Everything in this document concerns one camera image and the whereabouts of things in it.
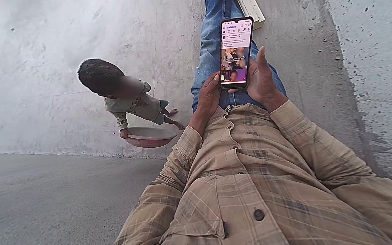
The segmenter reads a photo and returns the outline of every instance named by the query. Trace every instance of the jeans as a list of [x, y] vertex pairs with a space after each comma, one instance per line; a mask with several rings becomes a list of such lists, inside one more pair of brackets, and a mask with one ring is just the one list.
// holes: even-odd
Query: jeans
[[[233, 0], [205, 0], [205, 8], [206, 15], [202, 22], [200, 63], [196, 68], [195, 82], [192, 86], [193, 113], [197, 108], [202, 84], [211, 74], [220, 69], [220, 24], [222, 20], [244, 16]], [[256, 60], [257, 53], [257, 45], [252, 41], [250, 56]], [[273, 71], [273, 80], [277, 88], [284, 95], [287, 95], [276, 69], [271, 65], [269, 66]], [[219, 106], [223, 109], [226, 109], [228, 105], [245, 105], [247, 103], [265, 109], [262, 104], [249, 97], [245, 90], [233, 94], [228, 93], [227, 89], [221, 91]]]

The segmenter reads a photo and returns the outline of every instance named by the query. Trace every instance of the green shorts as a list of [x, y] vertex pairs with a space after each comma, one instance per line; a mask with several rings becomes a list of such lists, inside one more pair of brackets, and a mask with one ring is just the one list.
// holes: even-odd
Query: green shorts
[[[160, 100], [160, 111], [164, 110], [166, 106], [169, 104], [167, 100]], [[163, 113], [158, 113], [157, 117], [152, 121], [158, 125], [162, 125], [164, 123], [164, 115]]]

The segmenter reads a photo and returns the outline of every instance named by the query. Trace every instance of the curly black hair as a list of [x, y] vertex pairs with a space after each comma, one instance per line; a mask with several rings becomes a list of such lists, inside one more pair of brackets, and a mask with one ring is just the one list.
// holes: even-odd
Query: curly black hair
[[123, 72], [102, 59], [88, 59], [81, 63], [78, 78], [84, 86], [99, 96], [107, 96], [120, 88]]

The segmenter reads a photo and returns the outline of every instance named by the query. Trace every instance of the child's bare foot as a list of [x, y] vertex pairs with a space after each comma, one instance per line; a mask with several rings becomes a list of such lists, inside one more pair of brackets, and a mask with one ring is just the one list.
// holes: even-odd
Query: child's bare foot
[[169, 115], [174, 115], [178, 113], [178, 109], [173, 108], [170, 112]]
[[172, 116], [172, 115], [174, 115], [174, 114], [177, 114], [177, 113], [178, 113], [178, 110], [175, 109], [175, 108], [173, 108], [170, 112], [168, 112], [166, 109], [163, 109], [163, 110], [161, 111], [161, 113], [165, 114], [166, 116]]
[[184, 130], [186, 128], [185, 126], [183, 126], [181, 123], [177, 121], [175, 121], [174, 125], [177, 126], [179, 130]]

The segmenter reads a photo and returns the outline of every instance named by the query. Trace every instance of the shirt cuff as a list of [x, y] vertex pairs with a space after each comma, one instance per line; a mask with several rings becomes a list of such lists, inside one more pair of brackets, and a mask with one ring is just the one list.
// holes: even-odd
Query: shirt cuff
[[119, 126], [119, 131], [127, 130], [127, 129], [128, 129], [128, 125], [120, 125]]
[[270, 113], [270, 118], [286, 138], [301, 134], [311, 126], [311, 121], [290, 100]]
[[198, 150], [202, 146], [202, 137], [191, 126], [187, 126], [173, 150], [179, 150], [190, 162], [196, 157]]

